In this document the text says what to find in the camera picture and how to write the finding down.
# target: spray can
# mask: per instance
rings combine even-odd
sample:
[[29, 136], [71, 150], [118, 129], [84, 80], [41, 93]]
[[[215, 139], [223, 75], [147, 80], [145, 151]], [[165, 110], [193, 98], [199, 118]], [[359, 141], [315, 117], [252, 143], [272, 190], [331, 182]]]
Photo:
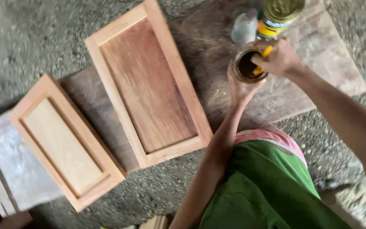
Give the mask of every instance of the spray can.
[[305, 0], [265, 0], [257, 36], [260, 39], [277, 39], [277, 36], [294, 22], [305, 6]]

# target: pink cloth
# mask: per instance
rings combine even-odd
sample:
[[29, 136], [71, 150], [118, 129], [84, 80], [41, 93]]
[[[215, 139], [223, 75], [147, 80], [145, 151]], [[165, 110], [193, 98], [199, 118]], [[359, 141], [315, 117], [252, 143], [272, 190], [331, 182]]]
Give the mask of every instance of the pink cloth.
[[250, 140], [263, 140], [279, 145], [298, 156], [302, 160], [303, 164], [305, 164], [306, 168], [308, 166], [305, 156], [303, 156], [302, 150], [299, 148], [297, 143], [272, 124], [261, 128], [261, 130], [244, 130], [237, 133], [235, 137], [235, 144]]

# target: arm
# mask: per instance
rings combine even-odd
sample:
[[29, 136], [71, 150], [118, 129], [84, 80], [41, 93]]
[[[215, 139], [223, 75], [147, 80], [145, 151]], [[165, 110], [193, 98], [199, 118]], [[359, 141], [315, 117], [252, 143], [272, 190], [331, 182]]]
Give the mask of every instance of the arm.
[[264, 83], [261, 81], [254, 85], [247, 85], [239, 82], [233, 75], [231, 66], [232, 63], [229, 65], [227, 76], [230, 82], [232, 104], [223, 123], [207, 146], [193, 183], [170, 228], [185, 229], [196, 226], [200, 222], [208, 202], [224, 177], [242, 112], [254, 93]]
[[357, 155], [366, 174], [366, 109], [352, 98], [323, 80], [299, 60], [287, 39], [273, 44], [268, 58], [256, 55], [252, 62], [276, 75], [287, 77], [314, 102], [329, 125]]

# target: dark wooden board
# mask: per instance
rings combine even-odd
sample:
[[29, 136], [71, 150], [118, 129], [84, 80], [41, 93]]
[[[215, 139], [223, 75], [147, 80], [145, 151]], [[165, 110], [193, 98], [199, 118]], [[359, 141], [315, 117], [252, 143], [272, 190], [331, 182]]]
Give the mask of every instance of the dark wooden board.
[[[230, 40], [233, 21], [246, 11], [242, 0], [207, 0], [169, 22], [180, 55], [215, 132], [230, 105], [226, 68], [240, 47]], [[345, 45], [321, 0], [308, 0], [300, 18], [285, 32], [300, 58], [349, 95], [366, 91]], [[129, 173], [139, 164], [94, 66], [61, 82], [116, 159]], [[315, 108], [296, 85], [269, 76], [241, 119], [239, 131], [263, 126]]]

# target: gold can lid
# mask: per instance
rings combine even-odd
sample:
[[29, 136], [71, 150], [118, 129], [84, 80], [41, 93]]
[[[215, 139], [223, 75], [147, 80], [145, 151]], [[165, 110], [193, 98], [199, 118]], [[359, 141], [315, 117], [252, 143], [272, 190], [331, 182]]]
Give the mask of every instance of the gold can lid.
[[265, 0], [263, 12], [276, 23], [291, 21], [299, 16], [305, 7], [305, 0]]

